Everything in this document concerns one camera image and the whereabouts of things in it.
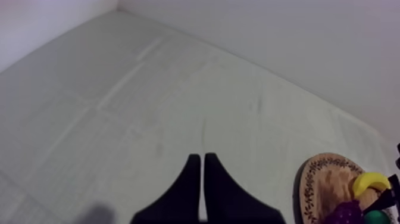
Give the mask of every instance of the purple fruit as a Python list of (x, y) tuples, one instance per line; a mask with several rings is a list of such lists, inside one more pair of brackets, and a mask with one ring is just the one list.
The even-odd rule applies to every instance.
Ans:
[(362, 224), (362, 211), (359, 203), (357, 200), (340, 203), (333, 213), (325, 218), (324, 224)]

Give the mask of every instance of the round wooden board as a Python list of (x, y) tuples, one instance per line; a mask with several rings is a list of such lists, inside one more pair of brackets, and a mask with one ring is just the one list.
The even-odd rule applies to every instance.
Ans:
[[(322, 153), (305, 163), (299, 184), (300, 211), (304, 224), (322, 223), (336, 206), (354, 199), (352, 184), (364, 173), (353, 161), (333, 153)], [(367, 189), (360, 198), (362, 210), (377, 200), (379, 192)], [(389, 210), (385, 211), (393, 221)]]

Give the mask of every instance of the green fruit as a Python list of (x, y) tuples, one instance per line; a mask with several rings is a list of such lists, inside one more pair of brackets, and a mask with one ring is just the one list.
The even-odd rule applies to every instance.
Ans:
[(383, 211), (370, 211), (364, 216), (365, 224), (390, 224), (390, 218)]

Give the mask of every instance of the yellow banana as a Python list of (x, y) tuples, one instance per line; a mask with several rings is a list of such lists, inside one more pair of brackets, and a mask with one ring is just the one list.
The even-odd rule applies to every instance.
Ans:
[(379, 191), (390, 189), (390, 183), (387, 177), (377, 172), (367, 172), (359, 175), (353, 183), (353, 193), (355, 198), (368, 188), (375, 188)]

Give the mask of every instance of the white wall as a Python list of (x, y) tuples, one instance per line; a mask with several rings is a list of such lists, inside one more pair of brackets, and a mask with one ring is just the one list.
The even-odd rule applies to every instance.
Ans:
[(0, 0), (0, 72), (118, 0)]
[(400, 136), (400, 1), (122, 0)]

